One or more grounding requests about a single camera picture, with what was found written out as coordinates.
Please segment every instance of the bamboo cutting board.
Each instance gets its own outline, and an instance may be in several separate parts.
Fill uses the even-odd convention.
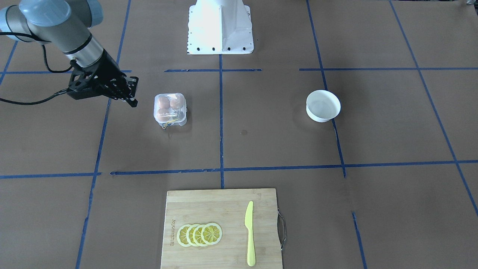
[[[246,261],[248,231],[244,217],[249,201],[254,201],[254,267]],[[177,230],[182,225],[210,222],[222,228],[219,243],[206,247],[178,244]],[[168,191],[161,269],[249,268],[282,269],[275,189]]]

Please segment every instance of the knife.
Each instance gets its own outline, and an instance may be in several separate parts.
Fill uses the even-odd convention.
[[[249,201],[246,209],[246,217],[244,219],[244,225],[246,226],[249,236],[247,240],[247,264],[249,266],[254,266],[256,264],[256,250],[254,248],[254,232],[252,230],[252,208],[254,207],[254,202]]]

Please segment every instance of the blue tape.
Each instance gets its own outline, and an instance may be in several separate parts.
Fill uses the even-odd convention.
[[[222,70],[223,72],[255,72],[255,71],[258,71],[258,72],[261,72],[262,69],[223,69]]]
[[[415,67],[359,67],[359,68],[324,68],[325,71],[380,71],[380,70],[417,70]]]
[[[478,163],[478,160],[463,160],[463,161],[458,161],[458,163]]]
[[[342,165],[304,165],[304,166],[271,166],[271,167],[237,167],[224,168],[224,171],[268,171],[268,170],[300,170],[300,169],[326,169],[341,168]]]
[[[32,174],[32,175],[5,175],[0,179],[39,179],[39,178],[66,178],[66,177],[91,177],[95,173],[66,173],[66,174]]]
[[[420,67],[420,70],[478,70],[478,67]]]
[[[13,44],[13,47],[11,48],[10,51],[10,56],[8,56],[7,64],[5,65],[5,68],[3,69],[3,74],[0,77],[0,85],[3,82],[3,79],[5,78],[5,72],[8,70],[8,66],[10,65],[11,59],[13,58],[13,53],[15,53],[15,49],[17,48],[18,41],[15,41]]]
[[[315,26],[314,26],[314,20],[312,19],[312,12],[310,11],[310,4],[309,4],[309,0],[306,0],[307,2],[307,11],[309,13],[309,20],[310,20],[310,26],[312,28],[312,34],[314,35],[314,42],[315,42],[315,49],[317,51],[317,57],[319,59],[319,65],[320,65],[320,72],[322,73],[322,80],[324,82],[324,88],[326,91],[328,91],[328,86],[327,86],[327,80],[326,80],[326,74],[324,72],[324,66],[322,64],[322,57],[320,56],[320,49],[319,49],[319,42],[317,41],[317,35],[315,34]],[[340,147],[340,140],[338,138],[338,132],[337,132],[337,126],[335,124],[335,120],[333,119],[332,120],[332,124],[334,125],[334,129],[335,129],[335,135],[336,135],[336,139],[337,139],[337,148],[338,148],[338,154],[339,154],[339,157],[340,157],[340,163],[342,164],[342,169],[343,169],[343,173],[344,173],[344,177],[347,176],[347,172],[345,170],[345,166],[344,166],[344,158],[342,156],[342,149]]]
[[[432,108],[433,108],[433,111],[435,112],[435,116],[436,116],[436,119],[438,120],[438,123],[440,124],[440,128],[442,129],[442,132],[443,132],[443,135],[445,136],[445,140],[446,140],[446,143],[448,144],[448,148],[450,149],[450,153],[453,157],[453,160],[454,160],[454,163],[456,164],[456,168],[458,169],[458,172],[460,174],[460,177],[461,177],[461,180],[463,181],[463,184],[465,185],[465,189],[467,190],[467,193],[468,193],[468,197],[470,198],[470,201],[471,201],[471,204],[473,205],[473,208],[475,209],[475,213],[476,215],[478,216],[478,208],[477,208],[477,205],[475,203],[475,199],[473,198],[473,195],[471,194],[470,192],[470,189],[468,187],[468,183],[465,179],[465,176],[463,175],[463,172],[461,171],[461,167],[460,167],[460,164],[458,162],[458,160],[456,159],[456,155],[455,155],[455,152],[453,151],[453,148],[451,146],[451,143],[450,143],[450,140],[448,139],[448,136],[446,134],[446,131],[445,131],[445,127],[443,126],[443,123],[440,119],[440,116],[438,115],[438,110],[436,109],[435,107],[435,104],[433,102],[433,99],[432,99],[432,95],[430,94],[430,91],[428,90],[428,87],[426,85],[426,82],[425,82],[425,79],[423,78],[423,74],[422,74],[422,71],[420,70],[419,66],[418,66],[418,62],[415,58],[415,54],[413,53],[413,50],[412,50],[412,47],[410,46],[410,43],[408,42],[408,38],[405,34],[405,31],[403,30],[403,27],[402,27],[402,23],[400,22],[400,19],[398,18],[398,14],[397,14],[397,11],[395,10],[395,7],[393,6],[393,3],[391,0],[389,0],[389,4],[391,6],[391,9],[393,10],[393,14],[395,15],[395,18],[398,22],[398,25],[400,27],[400,30],[402,31],[402,34],[403,34],[403,37],[405,38],[405,41],[407,43],[407,46],[408,46],[408,49],[410,50],[410,54],[412,55],[412,58],[413,58],[413,61],[415,62],[415,65],[418,69],[418,74],[420,74],[420,79],[422,80],[422,83],[423,83],[423,86],[425,87],[425,91],[426,91],[426,94],[428,96],[428,99],[430,100],[430,104],[432,105]]]
[[[116,63],[120,64],[121,51],[123,50],[124,35],[126,34],[126,26],[128,25],[128,17],[130,16],[131,0],[128,0],[128,6],[126,7],[126,15],[124,16],[123,32],[121,33],[121,39],[119,40],[118,55],[116,56]]]
[[[465,186],[465,189],[467,190],[468,197],[470,198],[471,204],[473,205],[473,208],[475,209],[475,213],[478,216],[478,207],[477,204],[475,203],[475,199],[473,198],[473,195],[471,194],[470,188],[468,187],[467,180],[465,179],[465,176],[463,175],[463,172],[461,171],[461,167],[456,162],[456,168],[458,169],[458,172],[460,173],[461,181],[463,181],[463,185]]]
[[[152,175],[152,174],[179,174],[179,173],[202,173],[202,172],[219,172],[220,168],[206,169],[184,169],[184,170],[156,170],[156,171],[128,171],[128,172],[111,172],[111,175]]]
[[[222,100],[222,54],[219,54],[219,113],[220,113],[220,161],[221,161],[221,189],[224,189],[224,129],[223,129],[223,100]]]
[[[334,165],[305,165],[305,166],[272,166],[272,167],[236,167],[223,168],[225,172],[231,171],[257,171],[257,170],[300,170],[300,169],[327,169],[327,168],[357,168],[357,167],[388,167],[388,166],[420,166],[420,165],[443,165],[455,164],[455,161],[430,161],[430,162],[402,162],[402,163],[368,163],[368,164],[334,164]],[[478,163],[478,160],[462,160],[458,163]],[[154,171],[124,171],[111,172],[111,175],[147,175],[147,174],[176,174],[176,173],[202,173],[220,172],[221,168],[206,169],[178,169],[178,170],[154,170]]]
[[[454,163],[455,161],[369,163],[369,164],[346,164],[345,167],[414,166],[414,165],[440,165],[440,164],[454,164]]]
[[[357,234],[358,246],[360,248],[360,256],[362,257],[363,269],[367,269],[367,261],[365,260],[365,253],[363,251],[362,238],[360,237],[359,227],[357,225],[357,217],[355,212],[352,212],[352,217],[354,218],[355,233]]]
[[[299,68],[299,71],[374,71],[374,70],[478,70],[478,67],[357,67],[357,68]]]
[[[262,69],[168,69],[165,73],[174,72],[261,72]]]
[[[128,24],[128,16],[130,14],[130,7],[131,7],[131,0],[128,0],[128,6],[126,8],[126,15],[125,15],[124,25],[123,25],[123,32],[121,34],[121,40],[119,42],[120,45],[118,47],[118,55],[117,55],[117,58],[116,58],[116,63],[117,64],[120,63],[121,50],[123,48],[123,41],[124,41],[124,36],[125,36],[125,33],[126,33],[126,27],[127,27],[127,24]],[[103,121],[103,130],[101,131],[101,138],[100,138],[99,146],[98,146],[98,155],[97,155],[96,164],[95,164],[95,175],[93,176],[93,179],[91,181],[91,189],[90,189],[90,195],[89,195],[89,199],[88,199],[88,212],[87,212],[87,216],[85,218],[85,222],[83,224],[83,232],[81,234],[80,247],[78,249],[78,257],[76,258],[76,267],[75,267],[76,269],[80,268],[81,257],[83,255],[83,247],[85,245],[85,237],[86,237],[86,233],[87,233],[87,229],[88,229],[88,221],[89,221],[89,216],[90,216],[90,212],[91,212],[91,205],[93,204],[93,190],[94,190],[95,185],[96,185],[96,178],[97,178],[97,174],[98,174],[99,162],[101,160],[101,151],[103,149],[103,143],[104,143],[104,140],[105,140],[106,126],[108,125],[108,115],[109,115],[109,106],[110,105],[111,105],[111,99],[108,99],[108,104],[106,105],[105,119]]]
[[[165,73],[174,72],[219,72],[219,69],[168,69]]]
[[[342,165],[342,172],[344,173],[344,178],[346,178],[347,177],[347,171],[345,170],[344,157],[342,155],[342,148],[340,147],[340,140],[338,139],[338,131],[337,131],[337,125],[335,124],[335,119],[332,119],[332,124],[334,126],[335,137],[337,139],[338,156],[340,157],[340,164]]]
[[[80,268],[81,256],[83,255],[83,246],[85,245],[85,236],[86,236],[87,228],[88,228],[88,220],[89,220],[89,215],[90,215],[90,212],[91,212],[91,205],[93,203],[93,190],[95,189],[95,185],[96,185],[96,178],[97,178],[97,175],[98,175],[99,161],[101,159],[101,151],[103,149],[103,142],[105,140],[106,126],[108,125],[108,114],[109,114],[109,106],[110,105],[111,105],[111,99],[108,99],[108,104],[106,105],[105,119],[103,121],[103,130],[101,131],[101,138],[99,140],[98,155],[97,155],[96,164],[95,164],[95,174],[94,174],[93,179],[91,181],[91,188],[90,188],[90,194],[89,194],[89,199],[88,199],[88,212],[87,212],[87,216],[85,218],[85,222],[83,223],[83,232],[81,234],[80,247],[79,247],[79,250],[78,250],[78,257],[76,258],[76,269]]]

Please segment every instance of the lemon slice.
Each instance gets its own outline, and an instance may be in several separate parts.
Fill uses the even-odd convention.
[[[187,240],[188,244],[190,244],[193,247],[197,247],[197,244],[194,243],[193,232],[194,232],[194,229],[198,226],[199,226],[199,224],[193,224],[193,225],[189,226],[189,228],[186,231],[186,234],[187,234],[186,240]]]
[[[208,223],[204,225],[201,232],[201,239],[207,245],[215,245],[219,243],[222,238],[222,229],[217,223]]]
[[[188,228],[191,227],[190,224],[184,224],[179,228],[178,233],[176,235],[176,238],[178,240],[178,243],[182,245],[183,247],[190,247],[191,245],[187,242],[187,230]]]
[[[207,244],[203,241],[201,237],[201,232],[203,231],[204,227],[205,225],[199,225],[198,227],[194,228],[194,231],[193,231],[194,243],[196,243],[196,245],[201,247],[207,246]]]

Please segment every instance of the plastic container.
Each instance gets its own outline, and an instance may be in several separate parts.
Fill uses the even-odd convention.
[[[154,97],[153,116],[163,129],[186,124],[186,99],[181,93],[162,93]]]
[[[324,123],[337,117],[340,107],[340,101],[335,94],[326,90],[316,90],[307,97],[305,109],[311,119]]]

